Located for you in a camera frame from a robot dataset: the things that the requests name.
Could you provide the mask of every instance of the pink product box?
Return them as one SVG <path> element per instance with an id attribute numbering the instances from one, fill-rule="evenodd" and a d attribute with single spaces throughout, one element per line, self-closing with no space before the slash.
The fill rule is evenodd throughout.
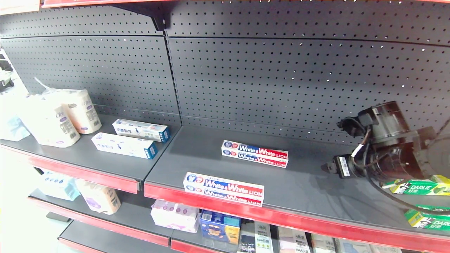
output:
<path id="1" fill-rule="evenodd" d="M 158 226 L 189 233 L 196 233 L 200 226 L 198 208 L 160 199 L 152 205 L 150 215 Z"/>

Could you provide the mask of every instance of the lower shelf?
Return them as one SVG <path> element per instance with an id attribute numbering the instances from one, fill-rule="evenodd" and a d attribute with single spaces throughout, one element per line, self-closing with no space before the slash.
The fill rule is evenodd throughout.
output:
<path id="1" fill-rule="evenodd" d="M 175 253 L 168 247 L 152 244 L 133 237 L 72 221 L 58 240 L 85 253 Z"/>

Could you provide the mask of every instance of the cable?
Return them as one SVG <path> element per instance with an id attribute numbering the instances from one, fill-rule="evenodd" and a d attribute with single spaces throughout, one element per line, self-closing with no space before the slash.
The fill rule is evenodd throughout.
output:
<path id="1" fill-rule="evenodd" d="M 387 153 L 380 156 L 379 158 L 375 159 L 374 161 L 372 161 L 371 163 L 366 164 L 366 159 L 367 159 L 367 153 L 369 151 L 369 146 L 370 146 L 370 141 L 367 143 L 366 148 L 364 150 L 364 155 L 363 155 L 363 165 L 359 165 L 356 163 L 355 158 L 352 157 L 351 158 L 351 162 L 358 168 L 360 168 L 363 171 L 363 174 L 365 176 L 365 178 L 367 179 L 367 181 L 369 181 L 370 185 L 372 185 L 378 192 L 380 192 L 381 194 L 385 195 L 386 197 L 390 198 L 391 200 L 406 206 L 409 209 L 413 209 L 416 211 L 419 211 L 421 213 L 426 213 L 426 214 L 432 214 L 432 215 L 450 215 L 450 210 L 448 211 L 434 211 L 434 210 L 428 210 L 428 209 L 424 209 L 424 208 L 420 208 L 420 207 L 416 207 L 408 202 L 405 202 L 403 200 L 400 200 L 396 197 L 394 197 L 393 195 L 385 192 L 382 188 L 378 187 L 378 185 L 376 185 L 373 181 L 372 181 L 372 177 L 370 176 L 370 173 L 367 172 L 367 167 L 372 166 L 376 163 L 378 163 L 381 159 L 383 159 L 385 156 L 387 156 Z"/>

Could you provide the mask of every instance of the product packaging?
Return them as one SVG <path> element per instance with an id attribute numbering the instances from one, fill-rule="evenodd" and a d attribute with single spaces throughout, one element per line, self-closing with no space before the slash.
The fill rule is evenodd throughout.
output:
<path id="1" fill-rule="evenodd" d="M 0 93 L 0 108 L 3 108 L 0 117 L 0 139 L 20 141 L 21 139 L 30 136 L 30 132 L 26 129 L 20 118 L 17 116 L 15 110 L 8 108 L 15 108 L 19 106 L 16 104 L 17 98 L 12 93 Z"/>
<path id="2" fill-rule="evenodd" d="M 288 164 L 287 151 L 249 146 L 229 140 L 224 140 L 221 150 L 222 155 L 227 157 L 248 160 L 281 168 L 286 168 Z"/>
<path id="3" fill-rule="evenodd" d="M 124 154 L 140 158 L 153 159 L 158 150 L 152 140 L 143 140 L 127 136 L 98 133 L 92 142 L 99 151 Z"/>
<path id="4" fill-rule="evenodd" d="M 80 195 L 75 180 L 69 176 L 46 172 L 40 178 L 39 190 L 47 196 L 73 201 Z"/>
<path id="5" fill-rule="evenodd" d="M 362 242 L 334 239 L 337 253 L 372 253 L 370 245 Z"/>
<path id="6" fill-rule="evenodd" d="M 183 180 L 187 192 L 206 194 L 238 202 L 262 204 L 264 186 L 188 172 Z"/>
<path id="7" fill-rule="evenodd" d="M 200 228 L 205 238 L 238 244 L 241 218 L 228 214 L 203 210 Z"/>
<path id="8" fill-rule="evenodd" d="M 196 233 L 199 221 L 199 209 L 157 199 L 152 205 L 150 215 L 158 226 Z"/>
<path id="9" fill-rule="evenodd" d="M 121 202 L 113 188 L 80 179 L 76 180 L 76 187 L 90 210 L 108 215 L 119 210 Z"/>
<path id="10" fill-rule="evenodd" d="M 280 253 L 311 253 L 306 233 L 286 227 L 278 227 Z"/>
<path id="11" fill-rule="evenodd" d="M 450 208 L 448 207 L 434 207 L 424 205 L 417 206 L 434 211 L 450 210 Z M 410 209 L 405 213 L 405 217 L 412 227 L 434 230 L 450 230 L 450 215 L 432 215 Z"/>
<path id="12" fill-rule="evenodd" d="M 170 139 L 168 126 L 117 119 L 112 126 L 118 135 L 167 142 Z"/>
<path id="13" fill-rule="evenodd" d="M 41 95 L 29 95 L 18 108 L 18 116 L 41 145 L 66 148 L 80 139 L 80 134 L 60 103 Z"/>
<path id="14" fill-rule="evenodd" d="M 332 237 L 311 234 L 311 242 L 314 253 L 336 253 Z"/>
<path id="15" fill-rule="evenodd" d="M 36 77 L 35 80 L 46 90 L 42 95 L 46 100 L 55 101 L 63 106 L 75 129 L 81 134 L 90 134 L 102 126 L 87 90 L 55 89 L 45 86 Z"/>
<path id="16" fill-rule="evenodd" d="M 400 179 L 389 184 L 401 182 Z M 432 176 L 429 180 L 413 179 L 390 188 L 396 194 L 450 196 L 450 180 L 444 176 Z"/>
<path id="17" fill-rule="evenodd" d="M 402 253 L 400 248 L 394 248 L 389 246 L 381 246 L 381 245 L 370 245 L 373 253 Z"/>

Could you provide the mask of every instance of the blue product box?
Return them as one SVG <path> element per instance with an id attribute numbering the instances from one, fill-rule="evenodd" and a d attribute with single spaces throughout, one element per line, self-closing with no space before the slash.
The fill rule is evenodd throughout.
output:
<path id="1" fill-rule="evenodd" d="M 241 218 L 203 210 L 200 216 L 200 228 L 205 238 L 231 244 L 239 243 Z"/>

